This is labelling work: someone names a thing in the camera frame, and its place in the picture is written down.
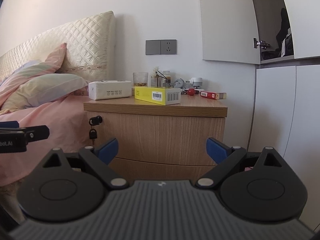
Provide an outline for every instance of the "white tissue box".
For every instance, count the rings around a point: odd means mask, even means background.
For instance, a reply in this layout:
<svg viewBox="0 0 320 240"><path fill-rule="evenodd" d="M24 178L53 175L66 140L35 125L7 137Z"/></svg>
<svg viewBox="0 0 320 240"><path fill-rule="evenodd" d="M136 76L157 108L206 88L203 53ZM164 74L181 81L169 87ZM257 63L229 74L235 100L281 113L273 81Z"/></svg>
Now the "white tissue box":
<svg viewBox="0 0 320 240"><path fill-rule="evenodd" d="M126 98L131 96L131 81L95 81L89 83L89 98L93 100Z"/></svg>

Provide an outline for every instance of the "wood grain surface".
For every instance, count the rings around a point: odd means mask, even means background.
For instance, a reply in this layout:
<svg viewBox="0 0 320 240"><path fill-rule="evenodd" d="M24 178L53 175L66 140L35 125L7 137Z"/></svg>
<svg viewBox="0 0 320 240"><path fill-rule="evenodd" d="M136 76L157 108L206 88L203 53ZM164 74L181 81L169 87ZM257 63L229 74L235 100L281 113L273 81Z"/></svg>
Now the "wood grain surface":
<svg viewBox="0 0 320 240"><path fill-rule="evenodd" d="M181 95L181 104L162 106L129 98L92 100L84 103L84 110L120 114L147 114L167 116L227 117L228 108L220 100L199 95Z"/></svg>
<svg viewBox="0 0 320 240"><path fill-rule="evenodd" d="M215 165L206 153L206 140L223 140L224 118L155 116L88 112L101 115L95 126L98 146L115 137L117 157L128 160L175 165Z"/></svg>
<svg viewBox="0 0 320 240"><path fill-rule="evenodd" d="M137 162L120 158L114 158L109 167L130 183L137 179L190 179L194 183L213 168L212 166L183 166Z"/></svg>

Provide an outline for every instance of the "light switch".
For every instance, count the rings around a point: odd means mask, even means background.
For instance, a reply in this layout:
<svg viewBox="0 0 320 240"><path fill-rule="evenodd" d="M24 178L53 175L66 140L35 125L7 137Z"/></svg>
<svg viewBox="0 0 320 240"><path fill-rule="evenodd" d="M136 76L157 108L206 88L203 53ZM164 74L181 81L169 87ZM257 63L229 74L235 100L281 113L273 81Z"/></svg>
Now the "light switch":
<svg viewBox="0 0 320 240"><path fill-rule="evenodd" d="M161 54L161 40L146 41L146 55Z"/></svg>

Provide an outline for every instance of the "gray switch panel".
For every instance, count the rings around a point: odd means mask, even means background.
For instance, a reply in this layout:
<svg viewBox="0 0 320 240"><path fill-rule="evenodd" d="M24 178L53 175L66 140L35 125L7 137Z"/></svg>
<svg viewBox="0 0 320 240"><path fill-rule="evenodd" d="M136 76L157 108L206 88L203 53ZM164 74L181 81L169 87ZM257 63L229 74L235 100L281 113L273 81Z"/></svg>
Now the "gray switch panel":
<svg viewBox="0 0 320 240"><path fill-rule="evenodd" d="M161 40L146 41L146 55L161 54Z"/></svg>
<svg viewBox="0 0 320 240"><path fill-rule="evenodd" d="M177 54L177 40L161 40L161 54Z"/></svg>

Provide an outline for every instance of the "lace trim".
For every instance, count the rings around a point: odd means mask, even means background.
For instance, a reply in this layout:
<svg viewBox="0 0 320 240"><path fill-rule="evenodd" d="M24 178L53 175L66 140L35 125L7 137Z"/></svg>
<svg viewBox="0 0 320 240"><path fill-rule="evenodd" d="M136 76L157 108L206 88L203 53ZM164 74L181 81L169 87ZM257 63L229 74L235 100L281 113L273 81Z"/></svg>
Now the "lace trim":
<svg viewBox="0 0 320 240"><path fill-rule="evenodd" d="M68 69L59 69L57 73L63 72L63 73L70 73L70 72L77 72L77 71L86 71L86 70L99 70L99 69L107 69L106 65L87 65L87 66L79 66L79 67L73 67Z"/></svg>

